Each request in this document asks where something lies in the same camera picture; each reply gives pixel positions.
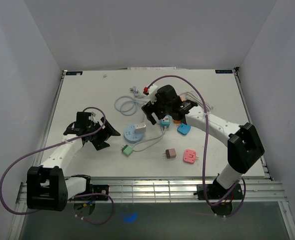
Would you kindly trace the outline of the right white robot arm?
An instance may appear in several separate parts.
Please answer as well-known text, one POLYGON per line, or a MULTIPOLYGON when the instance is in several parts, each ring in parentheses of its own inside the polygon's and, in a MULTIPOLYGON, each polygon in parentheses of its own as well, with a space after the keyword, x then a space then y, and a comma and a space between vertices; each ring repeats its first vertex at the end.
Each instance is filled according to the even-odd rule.
POLYGON ((264 155, 265 149, 256 127, 229 122, 211 113, 192 100, 182 100, 171 85, 145 87, 149 102, 141 109, 153 124, 169 115, 191 127, 204 131, 227 147, 227 165, 214 180, 213 192, 226 198, 231 186, 264 155))

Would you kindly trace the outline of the white charger plug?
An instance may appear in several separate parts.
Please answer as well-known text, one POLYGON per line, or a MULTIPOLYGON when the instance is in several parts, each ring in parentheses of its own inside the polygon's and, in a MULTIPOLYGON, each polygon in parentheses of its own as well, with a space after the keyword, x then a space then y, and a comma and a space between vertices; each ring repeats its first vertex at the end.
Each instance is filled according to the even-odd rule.
POLYGON ((144 122, 137 123, 134 125, 134 132, 136 134, 144 134, 146 132, 146 124, 144 122))

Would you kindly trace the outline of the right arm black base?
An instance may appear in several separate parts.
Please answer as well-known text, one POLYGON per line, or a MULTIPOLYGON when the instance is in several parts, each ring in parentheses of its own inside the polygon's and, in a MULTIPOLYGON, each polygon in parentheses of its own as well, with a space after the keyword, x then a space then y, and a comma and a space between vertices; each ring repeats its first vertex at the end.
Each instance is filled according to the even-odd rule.
MULTIPOLYGON (((229 190, 231 190, 231 192, 227 196, 228 199, 231 199, 231 197, 233 197, 234 200, 241 200, 243 197, 243 191, 239 183, 235 187, 231 186, 228 189, 224 189, 216 182, 216 180, 214 180, 214 184, 205 184, 205 190, 208 200, 219 200, 229 190)), ((205 200, 203 184, 196 185, 196 192, 194 192, 193 195, 197 196, 198 200, 205 200)))

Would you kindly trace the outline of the round light blue power strip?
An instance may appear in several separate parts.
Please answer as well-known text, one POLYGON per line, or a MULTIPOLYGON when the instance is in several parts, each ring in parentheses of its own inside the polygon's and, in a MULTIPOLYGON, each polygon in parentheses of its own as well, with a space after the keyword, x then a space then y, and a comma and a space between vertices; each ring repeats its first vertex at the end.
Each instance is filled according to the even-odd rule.
POLYGON ((140 142, 145 133, 141 133, 141 134, 136 134, 135 133, 135 124, 129 124, 123 131, 123 136, 125 138, 125 140, 129 143, 135 144, 140 142))

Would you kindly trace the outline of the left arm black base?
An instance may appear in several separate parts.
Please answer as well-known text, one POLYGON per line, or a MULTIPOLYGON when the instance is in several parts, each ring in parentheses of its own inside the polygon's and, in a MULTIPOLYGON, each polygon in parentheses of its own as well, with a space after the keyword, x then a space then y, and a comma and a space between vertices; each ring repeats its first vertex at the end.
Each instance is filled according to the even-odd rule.
POLYGON ((109 185, 102 184, 90 184, 86 187, 86 190, 82 193, 77 194, 73 199, 80 201, 107 201, 109 198, 103 195, 90 195, 90 194, 109 194, 109 185))

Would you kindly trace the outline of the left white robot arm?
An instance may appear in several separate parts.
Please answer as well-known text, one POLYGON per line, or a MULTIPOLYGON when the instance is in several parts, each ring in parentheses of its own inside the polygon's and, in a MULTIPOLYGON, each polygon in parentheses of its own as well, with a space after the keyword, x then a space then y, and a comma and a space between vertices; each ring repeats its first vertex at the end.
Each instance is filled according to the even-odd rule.
POLYGON ((62 136, 62 144, 39 166, 27 171, 26 203, 29 209, 62 211, 69 199, 79 196, 88 200, 93 196, 94 188, 90 176, 75 174, 65 177, 65 171, 83 146, 90 142, 97 151, 108 148, 110 137, 119 137, 105 119, 96 120, 90 112, 79 111, 76 120, 70 123, 62 136))

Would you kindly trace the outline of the green charger plug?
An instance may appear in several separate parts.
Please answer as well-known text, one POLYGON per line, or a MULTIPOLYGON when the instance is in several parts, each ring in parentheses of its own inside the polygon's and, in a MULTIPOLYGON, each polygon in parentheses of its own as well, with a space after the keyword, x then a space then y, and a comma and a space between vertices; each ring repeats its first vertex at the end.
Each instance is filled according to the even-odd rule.
POLYGON ((133 148, 126 144, 126 145, 123 145, 121 147, 121 152, 126 156, 126 157, 129 157, 134 151, 133 151, 133 148))

